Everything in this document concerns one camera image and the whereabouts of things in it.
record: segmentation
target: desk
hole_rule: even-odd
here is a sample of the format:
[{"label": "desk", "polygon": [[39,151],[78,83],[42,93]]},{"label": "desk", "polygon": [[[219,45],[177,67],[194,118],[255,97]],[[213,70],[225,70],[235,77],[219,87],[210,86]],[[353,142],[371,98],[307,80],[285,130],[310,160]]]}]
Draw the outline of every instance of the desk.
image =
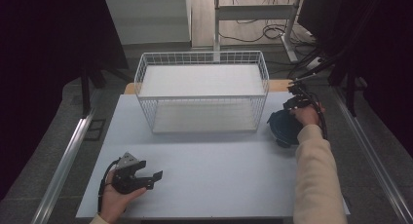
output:
[{"label": "desk", "polygon": [[[272,83],[275,90],[287,81]],[[145,175],[163,170],[164,177],[153,191],[134,201],[124,217],[291,216],[295,148],[280,148],[266,124],[271,113],[281,109],[290,97],[288,92],[268,94],[257,132],[153,134],[136,96],[121,95],[77,217],[94,216],[95,191],[104,170],[127,151],[147,161],[142,170]]]}]

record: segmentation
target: wire basket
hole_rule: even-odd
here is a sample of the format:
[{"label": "wire basket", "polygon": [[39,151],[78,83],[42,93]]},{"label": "wire basket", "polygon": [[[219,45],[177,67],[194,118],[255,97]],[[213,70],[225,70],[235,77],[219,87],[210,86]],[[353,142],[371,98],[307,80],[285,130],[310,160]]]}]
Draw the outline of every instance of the wire basket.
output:
[{"label": "wire basket", "polygon": [[134,78],[153,133],[256,131],[268,86],[261,52],[146,53]]}]

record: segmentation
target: human hand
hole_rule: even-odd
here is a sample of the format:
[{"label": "human hand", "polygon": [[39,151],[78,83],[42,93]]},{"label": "human hand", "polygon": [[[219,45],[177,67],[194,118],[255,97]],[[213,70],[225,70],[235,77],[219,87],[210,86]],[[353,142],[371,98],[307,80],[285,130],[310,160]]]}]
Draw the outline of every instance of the human hand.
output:
[{"label": "human hand", "polygon": [[101,213],[99,214],[108,223],[115,223],[125,211],[127,205],[146,192],[146,188],[143,187],[126,195],[118,193],[111,184],[114,174],[115,170],[111,170],[107,174],[107,185],[104,188]]},{"label": "human hand", "polygon": [[[319,108],[323,113],[325,109],[319,103]],[[304,108],[293,109],[289,111],[290,114],[295,115],[295,118],[300,122],[303,127],[307,125],[318,125],[319,124],[319,114],[313,105],[308,105]]]}]

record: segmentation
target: sleeve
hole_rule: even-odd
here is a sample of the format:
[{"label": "sleeve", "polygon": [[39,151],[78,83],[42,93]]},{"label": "sleeve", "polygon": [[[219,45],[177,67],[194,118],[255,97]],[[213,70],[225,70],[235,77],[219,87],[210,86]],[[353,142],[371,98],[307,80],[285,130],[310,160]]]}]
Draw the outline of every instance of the sleeve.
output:
[{"label": "sleeve", "polygon": [[317,125],[298,134],[295,224],[347,223],[337,168],[330,144]]},{"label": "sleeve", "polygon": [[96,214],[94,216],[94,219],[92,220],[91,224],[109,224],[103,218],[99,216],[99,214]]}]

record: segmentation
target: white board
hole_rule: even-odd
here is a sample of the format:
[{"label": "white board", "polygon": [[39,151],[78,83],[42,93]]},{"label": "white board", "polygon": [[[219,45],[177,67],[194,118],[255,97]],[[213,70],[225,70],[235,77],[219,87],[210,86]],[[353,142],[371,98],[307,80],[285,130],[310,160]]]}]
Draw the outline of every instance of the white board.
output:
[{"label": "white board", "polygon": [[257,64],[148,65],[139,97],[265,95]]},{"label": "white board", "polygon": [[146,160],[137,176],[164,171],[123,214],[136,219],[291,216],[295,148],[280,148],[266,124],[289,93],[269,93],[257,132],[152,134],[136,96],[121,95],[76,217],[93,217],[99,182],[125,152]]}]

